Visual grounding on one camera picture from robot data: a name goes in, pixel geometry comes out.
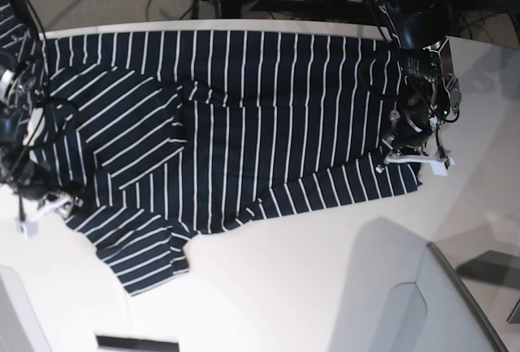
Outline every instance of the white table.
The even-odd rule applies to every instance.
[[[379,37],[373,27],[280,20],[125,24],[48,35],[197,28]],[[186,247],[189,274],[135,298],[96,260],[87,240],[58,219],[44,221],[32,242],[16,237],[13,223],[3,220],[0,264],[22,276],[56,352],[91,352],[94,333],[178,340],[183,352],[368,351],[388,291],[414,280],[426,240],[480,223],[453,217],[453,210],[479,209],[461,198],[479,190],[468,188],[475,175],[506,177],[507,201],[498,187],[486,204],[495,196],[501,211],[520,215],[520,137],[499,150],[517,165],[497,166],[489,150],[497,134],[520,128],[520,102],[511,98],[520,97],[520,52],[456,38],[452,52],[461,119],[443,136],[457,165],[447,178],[424,167],[417,193],[197,237]],[[446,226],[448,218],[453,222]],[[518,343],[516,336],[508,340]]]

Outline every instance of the floor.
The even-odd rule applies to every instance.
[[[145,9],[148,0],[31,0],[46,30],[59,30],[65,28],[77,28],[91,25],[101,24],[119,24],[119,23],[132,23],[145,21]],[[149,9],[149,19],[154,20],[177,20],[192,4],[192,0],[153,0]],[[203,3],[201,6],[201,17],[212,18],[213,9],[207,4]],[[251,18],[267,18],[268,14],[256,14],[248,15]],[[276,17],[284,18],[283,15],[276,15]],[[473,24],[479,20],[481,15],[478,12],[470,13],[466,15],[468,24]],[[462,34],[465,38],[472,37],[476,41],[484,41],[494,43],[499,46],[507,46],[515,49],[520,49],[518,43],[518,32],[515,32],[514,25],[511,19],[507,15],[496,15],[485,20],[485,24],[476,23],[471,27],[471,32],[465,31]],[[505,128],[516,128],[516,126],[505,126]],[[514,137],[516,133],[504,133],[504,138],[510,136],[510,139],[502,140],[501,145],[497,145],[498,150],[507,151],[507,145],[514,143]],[[508,153],[510,155],[517,155],[513,152]],[[495,163],[507,163],[507,155],[504,154],[503,160],[497,159],[495,155],[489,157],[489,161],[495,161]],[[474,178],[475,186],[477,188],[479,183],[489,182],[492,178],[482,178],[476,175]],[[500,190],[503,180],[509,180],[510,177],[496,178],[496,187]],[[471,190],[468,193],[464,193],[462,196],[467,196],[468,201],[475,204],[475,209],[472,211],[453,211],[453,221],[460,221],[461,218],[480,217],[479,210],[486,204],[488,199],[485,194],[479,198]],[[509,235],[508,228],[511,231],[516,231],[518,226],[517,217],[514,215],[484,215],[488,224],[482,223],[482,226],[477,229],[466,229],[459,236],[453,236],[445,238],[448,234],[439,232],[438,243],[442,250],[444,250],[453,262],[453,265],[458,265],[462,261],[466,260],[462,257],[458,257],[457,254],[460,252],[462,247],[475,246],[475,242],[493,242],[493,246],[488,247],[489,249],[503,250],[506,252],[512,252],[511,254],[518,254],[518,248],[516,242],[518,239],[516,236],[512,237]],[[504,323],[504,327],[501,329],[505,333],[517,332],[516,327],[510,327],[503,320],[504,315],[510,311],[511,302],[518,299],[518,292],[508,289],[497,289],[480,283],[472,281],[466,281],[472,294],[477,297],[481,306],[486,313],[496,318],[497,321],[500,319]]]

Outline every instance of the navy and white striped shirt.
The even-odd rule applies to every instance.
[[[49,42],[52,95],[77,131],[37,151],[97,206],[67,225],[137,294],[188,270],[195,235],[417,189],[410,165],[375,172],[392,103],[358,84],[382,43],[241,31],[110,33]],[[395,94],[397,59],[372,63]],[[41,139],[71,112],[46,116]]]

